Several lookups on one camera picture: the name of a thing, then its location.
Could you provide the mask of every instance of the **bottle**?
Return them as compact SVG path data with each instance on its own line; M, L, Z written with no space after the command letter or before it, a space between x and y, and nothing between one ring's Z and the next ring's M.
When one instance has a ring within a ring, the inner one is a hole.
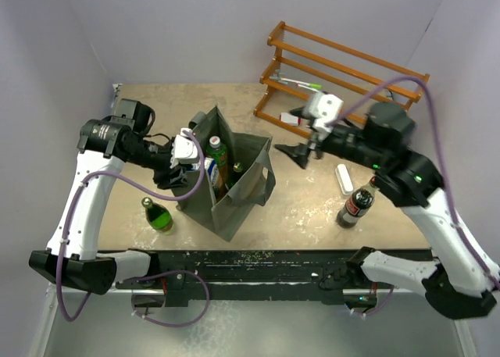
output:
M170 212L164 206L153 202L150 197L144 197L141 204L146 211L146 220L154 230L163 234L172 233L173 219Z
M231 181L229 188L231 189L243 176L243 166L240 162L236 162L233 166L233 175L231 176Z
M220 177L224 182L224 186L227 185L229 180L229 169L227 168L227 146L220 141L217 136L212 136L209 140L209 147L206 149L208 156L215 159L217 167L219 167Z
M337 223L343 228L353 228L375 202L377 187L372 177L368 184L354 191L337 214Z

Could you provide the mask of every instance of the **white wall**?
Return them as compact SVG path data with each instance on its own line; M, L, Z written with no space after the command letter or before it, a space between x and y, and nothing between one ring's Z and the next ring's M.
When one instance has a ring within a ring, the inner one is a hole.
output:
M0 0L0 345L28 354L47 281L28 268L70 191L80 126L112 88L68 0Z
M405 64L441 2L70 1L112 81L128 83L256 82L273 54L267 36L281 20Z
M486 252L500 262L500 0L443 0L409 66L430 73L458 209ZM416 149L433 155L424 102L412 107ZM500 350L500 305L475 320L481 356Z

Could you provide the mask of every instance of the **tabletop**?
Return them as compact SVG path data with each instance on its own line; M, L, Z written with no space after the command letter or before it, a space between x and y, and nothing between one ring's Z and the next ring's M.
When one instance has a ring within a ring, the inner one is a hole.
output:
M173 136L186 127L198 111L208 112L217 104L235 132L273 138L273 143L296 145L305 140L253 116L255 105L263 96L261 84L137 84L123 85L120 98L137 99L152 107L156 122L151 133ZM352 96L341 96L349 99ZM303 101L285 93L276 93L266 112L276 117L280 112L303 105ZM345 197L335 176L335 167L344 163L355 189L370 179L372 172L352 162L325 155L311 160L306 170L296 166L286 155L270 149L277 183L264 207L255 206L230 242L197 224L175 207L163 202L174 220L173 233L155 232L145 219L141 206L144 194L117 181L102 221L98 247L108 249L357 249L428 248L420 231L382 194L377 194L370 211L358 224L345 230L335 223ZM127 163L122 174L155 189L152 171Z

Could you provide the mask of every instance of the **beige table surface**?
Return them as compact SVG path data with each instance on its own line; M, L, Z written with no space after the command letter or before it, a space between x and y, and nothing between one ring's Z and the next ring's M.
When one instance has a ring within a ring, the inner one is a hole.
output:
M273 136L273 143L296 145L305 140L253 116L263 96L261 84L144 84L123 85L121 98L137 99L156 111L152 133L169 136L187 126L196 112L208 112L216 103L231 128L237 132ZM338 94L350 103L357 95ZM266 111L280 112L299 107L297 98L277 93ZM174 219L169 236L156 233L146 222L141 199L131 186L117 181L109 198L99 236L100 249L356 249L427 248L428 243L411 221L383 195L377 194L373 208L351 230L335 223L344 205L334 169L345 163L355 188L365 184L371 172L351 162L325 155L311 160L301 170L275 148L270 158L277 178L265 207L255 206L231 242L226 242L176 210L175 202L163 202ZM155 189L152 171L126 164L123 175Z

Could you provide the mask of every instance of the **wooden frame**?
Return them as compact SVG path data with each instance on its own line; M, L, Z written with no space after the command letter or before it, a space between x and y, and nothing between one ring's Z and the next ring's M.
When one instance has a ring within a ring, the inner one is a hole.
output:
M307 33L303 30L299 30L294 27L290 27L287 24L285 24L284 21L281 21L277 26L271 31L269 37L267 38L267 44L269 46L274 46L276 49L274 51L274 57L271 60L270 64L267 66L267 68L264 70L262 73L262 76L260 77L260 83L261 84L266 84L267 85L267 91L262 97L262 99L259 101L257 106L254 109L254 115L269 121L270 123L273 123L279 127L282 127L286 130L289 130L290 132L296 133L300 136L303 136L305 138L309 137L309 132L306 132L305 130L300 129L299 127L293 127L291 125L288 125L286 123L283 123L279 119L277 119L274 116L268 115L265 113L264 107L266 106L266 103L270 100L271 96L274 94L275 91L284 91L290 95L294 95L296 97L299 97L301 99L307 100L309 95L306 93L303 93L299 90L296 90L292 87L289 87L285 84L280 84L279 82L276 82L275 80L271 80L270 77L273 76L274 72L278 69L280 69L281 64L286 64L288 66L292 66L297 70L301 70L303 72L307 72L309 74L312 74L314 76L317 76L319 78L322 78L323 80L329 81L333 84L340 85L342 87L345 87L346 89L349 89L351 91L354 91L356 93L359 93L361 95L364 95L368 92L368 90L357 86L355 84L351 84L350 82L347 82L345 80L342 80L340 78L333 77L327 73L320 72L319 70L315 70L314 68L310 66L306 66L304 64L301 64L300 62L296 62L294 60L288 59L283 57L283 51L291 52L296 55L300 55L303 58L312 60L314 62L318 62L319 64L322 64L324 66L328 66L334 70L338 70L342 73L346 73L350 76L354 76L360 80L364 80L365 82L368 82L370 84L378 85L381 84L383 81L380 80L379 78L376 78L374 76L371 76L367 73L360 72L358 70L355 70L349 66L345 66L343 64L340 64L338 62L334 62L332 60L326 59L322 56L313 54L311 52L308 52L306 50L303 50L301 48L295 47L293 45L290 45L288 43L285 43L283 38L284 38L284 32L288 31L293 34L297 34L301 37L308 38L311 41L318 42L322 45L326 45L331 48L335 48L339 51L346 52L350 55L356 56L361 59L365 59L369 62L372 62L374 64L377 64L379 66L383 66L384 68L388 68L390 70L394 70L396 72L402 73L402 74L408 74L412 76L416 76L423 80L424 82L428 82L429 80L429 74L420 74L417 72L414 72L412 70L408 70L402 66L398 66L396 64L393 64L391 62L386 62L385 60L378 59L375 56L371 56L368 54L365 54L364 52L357 51L353 48L349 48L344 45L340 45L336 42L329 41L325 38L318 37L314 34ZM387 87L387 90L391 91L394 94L401 95L403 97L406 97L408 99L406 104L400 104L398 103L403 109L408 111L410 106L414 102L418 102L420 100L420 97L422 96L422 90L420 87L418 87L415 91L411 91L408 89L405 89L404 87L400 87L397 85L392 85ZM384 96L381 95L374 95L372 99L379 101L379 102L393 102L389 98L385 98ZM364 124L366 122L366 119L362 116L352 114L349 116L349 119L352 121L355 121L357 123Z

